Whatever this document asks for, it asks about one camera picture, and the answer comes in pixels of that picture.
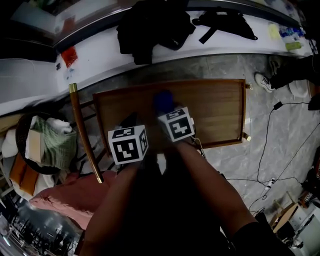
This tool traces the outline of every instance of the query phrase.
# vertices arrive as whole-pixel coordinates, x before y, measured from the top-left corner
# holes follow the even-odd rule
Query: white cube
[[[116,165],[143,160],[149,147],[144,125],[110,130],[108,141]]]
[[[195,134],[187,107],[159,116],[158,119],[172,142],[180,141]]]

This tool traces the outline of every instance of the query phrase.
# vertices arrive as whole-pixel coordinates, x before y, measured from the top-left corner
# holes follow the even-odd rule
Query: forearm
[[[102,204],[93,214],[86,232],[85,245],[112,242],[121,227],[139,163],[128,165],[116,177]]]
[[[244,225],[256,221],[235,188],[193,146],[180,142],[176,148],[196,186],[220,219],[222,228],[229,237]]]

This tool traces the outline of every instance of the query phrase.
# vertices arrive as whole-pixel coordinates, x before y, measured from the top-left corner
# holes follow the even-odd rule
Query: gray tile floor
[[[252,83],[253,90],[246,90],[246,119],[244,131],[252,136],[250,142],[242,144],[216,147],[205,150],[208,161],[227,179],[256,179],[260,157],[266,141],[268,117],[273,105],[282,103],[309,102],[308,98],[294,98],[289,88],[283,87],[267,93],[254,80],[254,73],[262,72],[270,76],[268,55],[263,54],[228,54],[186,58],[140,67],[115,77],[98,82],[79,92],[82,102],[92,99],[92,94],[123,87],[170,80],[187,79],[246,79]],[[67,104],[64,114],[73,120],[72,108]],[[83,110],[86,114],[92,109]],[[269,134],[265,153],[260,165],[259,180],[267,181],[278,178],[298,148],[320,122],[318,111],[308,111],[306,104],[284,105],[271,114]],[[86,123],[92,144],[97,144],[97,151],[103,145],[97,121],[93,118]],[[312,165],[316,148],[320,146],[320,128],[312,134],[299,150],[281,178],[296,177],[300,182],[304,180]],[[105,159],[100,167],[109,166],[110,159]],[[90,172],[87,163],[84,172]],[[245,204],[249,207],[256,199],[267,192],[265,187],[254,181],[230,180],[237,189]],[[257,211],[266,207],[267,217],[274,213],[273,201],[281,199],[282,205],[289,203],[286,196],[289,191],[294,199],[298,199],[301,186],[295,179],[279,180],[267,193],[265,200],[258,200],[250,208]]]

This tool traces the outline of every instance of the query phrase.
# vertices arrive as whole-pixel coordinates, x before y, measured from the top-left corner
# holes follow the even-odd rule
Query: pink blanket
[[[78,178],[77,173],[71,173],[64,184],[41,191],[29,202],[37,208],[66,215],[85,230],[117,174],[107,170],[102,176],[104,182],[99,184],[94,174]]]

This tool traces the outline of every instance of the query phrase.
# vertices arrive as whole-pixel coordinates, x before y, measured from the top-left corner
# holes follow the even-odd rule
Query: wooden tray
[[[162,152],[169,147],[155,116],[153,97],[170,90],[179,105],[188,107],[196,137],[203,148],[241,143],[246,113],[244,79],[171,81],[96,93],[93,101],[103,143],[109,151],[108,131],[132,112],[146,126],[149,149]]]

